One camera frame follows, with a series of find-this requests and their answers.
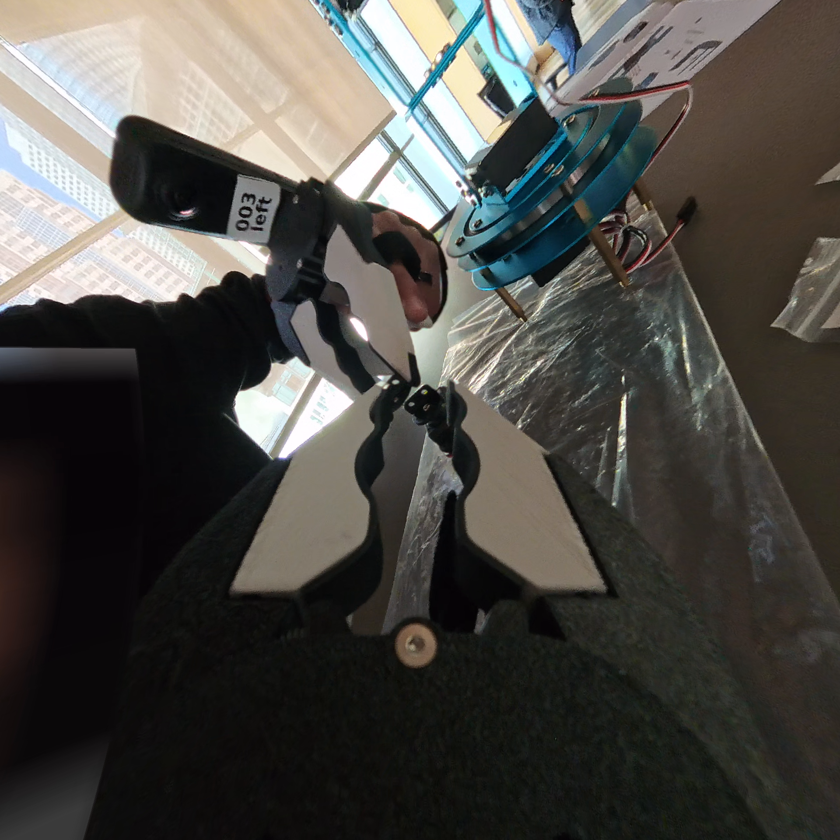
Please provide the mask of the person's left forearm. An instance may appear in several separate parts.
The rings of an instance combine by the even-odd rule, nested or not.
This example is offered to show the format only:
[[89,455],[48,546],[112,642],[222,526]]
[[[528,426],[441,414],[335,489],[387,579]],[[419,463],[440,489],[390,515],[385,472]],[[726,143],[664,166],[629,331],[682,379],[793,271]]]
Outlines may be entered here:
[[228,273],[218,286],[171,302],[88,296],[7,308],[2,347],[134,350],[145,452],[167,476],[249,478],[270,458],[238,424],[235,398],[291,353],[266,281]]

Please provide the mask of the beige roller blind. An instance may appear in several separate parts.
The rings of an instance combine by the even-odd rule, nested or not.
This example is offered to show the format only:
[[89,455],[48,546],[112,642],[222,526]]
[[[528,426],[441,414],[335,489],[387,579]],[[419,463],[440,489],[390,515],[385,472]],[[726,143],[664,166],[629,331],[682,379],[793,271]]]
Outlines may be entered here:
[[310,2],[2,2],[2,106],[102,181],[146,117],[297,182],[395,112]]

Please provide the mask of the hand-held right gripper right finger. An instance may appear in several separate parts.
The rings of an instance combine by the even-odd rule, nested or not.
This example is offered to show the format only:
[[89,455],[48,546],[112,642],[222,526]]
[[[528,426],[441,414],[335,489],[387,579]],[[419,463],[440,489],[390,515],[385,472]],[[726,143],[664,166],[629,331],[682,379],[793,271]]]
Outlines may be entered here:
[[607,582],[548,452],[461,384],[448,384],[461,481],[458,577],[471,596],[605,595]]

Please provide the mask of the large clear plastic bag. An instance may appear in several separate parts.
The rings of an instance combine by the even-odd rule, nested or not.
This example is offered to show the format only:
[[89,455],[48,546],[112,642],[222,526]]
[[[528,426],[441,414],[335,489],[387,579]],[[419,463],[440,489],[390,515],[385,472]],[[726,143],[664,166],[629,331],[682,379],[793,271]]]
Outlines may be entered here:
[[667,561],[780,750],[838,751],[838,603],[673,248],[633,288],[588,251],[448,333],[454,379],[560,455]]

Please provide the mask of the group of small screw bags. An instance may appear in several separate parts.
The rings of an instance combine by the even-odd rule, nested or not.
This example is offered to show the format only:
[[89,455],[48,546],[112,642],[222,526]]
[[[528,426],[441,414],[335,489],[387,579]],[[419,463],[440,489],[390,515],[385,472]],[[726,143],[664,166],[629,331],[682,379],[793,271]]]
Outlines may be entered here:
[[773,329],[806,343],[839,343],[839,237],[818,237]]

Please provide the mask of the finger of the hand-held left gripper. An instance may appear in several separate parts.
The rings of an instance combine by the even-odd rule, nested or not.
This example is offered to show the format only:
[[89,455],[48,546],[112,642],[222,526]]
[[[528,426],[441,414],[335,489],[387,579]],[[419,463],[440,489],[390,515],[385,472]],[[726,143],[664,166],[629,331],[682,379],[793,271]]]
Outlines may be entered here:
[[328,300],[345,300],[350,316],[364,325],[365,368],[374,376],[390,371],[409,385],[419,385],[411,333],[391,271],[366,262],[343,227],[337,226],[327,243],[322,273]]
[[308,366],[346,396],[379,386],[384,365],[355,318],[326,303],[301,303],[290,319]]

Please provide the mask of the person's left hand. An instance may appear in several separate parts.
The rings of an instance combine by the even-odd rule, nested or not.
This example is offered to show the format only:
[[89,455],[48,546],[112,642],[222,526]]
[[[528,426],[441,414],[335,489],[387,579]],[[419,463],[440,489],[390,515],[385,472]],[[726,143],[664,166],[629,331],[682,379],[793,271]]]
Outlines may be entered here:
[[374,203],[373,245],[395,279],[409,329],[429,329],[448,296],[448,268],[436,238],[416,220]]

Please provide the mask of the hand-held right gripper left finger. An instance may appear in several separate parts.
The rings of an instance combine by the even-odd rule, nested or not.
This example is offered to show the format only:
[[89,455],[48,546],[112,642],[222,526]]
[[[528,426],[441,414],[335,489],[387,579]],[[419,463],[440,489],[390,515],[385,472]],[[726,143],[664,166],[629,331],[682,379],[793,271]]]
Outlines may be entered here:
[[372,486],[395,410],[396,382],[375,385],[294,451],[232,596],[373,595],[383,547]]

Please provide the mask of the small black servo motor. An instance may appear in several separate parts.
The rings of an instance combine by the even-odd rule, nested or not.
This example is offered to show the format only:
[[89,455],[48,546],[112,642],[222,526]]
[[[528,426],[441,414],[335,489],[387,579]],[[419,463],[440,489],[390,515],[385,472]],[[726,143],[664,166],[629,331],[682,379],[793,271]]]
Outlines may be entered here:
[[444,398],[430,385],[423,385],[409,395],[403,407],[417,425],[438,424],[440,417],[445,416]]

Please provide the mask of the large window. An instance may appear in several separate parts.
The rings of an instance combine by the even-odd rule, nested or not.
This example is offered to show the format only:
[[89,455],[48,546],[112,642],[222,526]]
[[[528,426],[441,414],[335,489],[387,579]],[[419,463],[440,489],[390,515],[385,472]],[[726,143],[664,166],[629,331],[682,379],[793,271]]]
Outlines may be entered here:
[[[49,38],[59,62],[37,44],[2,39],[2,285],[77,245],[119,206],[109,180],[113,135],[140,84],[138,58],[122,28],[101,26],[66,42]],[[87,238],[56,267],[25,280],[2,308],[88,295],[131,301],[196,296],[230,270],[261,273],[263,246],[177,234],[126,217]],[[266,452],[287,456],[350,405],[302,362],[273,364],[236,397],[239,423]]]

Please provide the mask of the printed instruction sheet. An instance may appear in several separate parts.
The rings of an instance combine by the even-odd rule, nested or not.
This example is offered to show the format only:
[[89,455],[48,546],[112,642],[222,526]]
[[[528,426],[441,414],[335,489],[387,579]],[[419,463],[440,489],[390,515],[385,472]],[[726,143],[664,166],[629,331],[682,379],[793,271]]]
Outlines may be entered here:
[[615,78],[629,79],[635,90],[690,80],[776,4],[627,2],[584,45],[559,96],[580,100]]

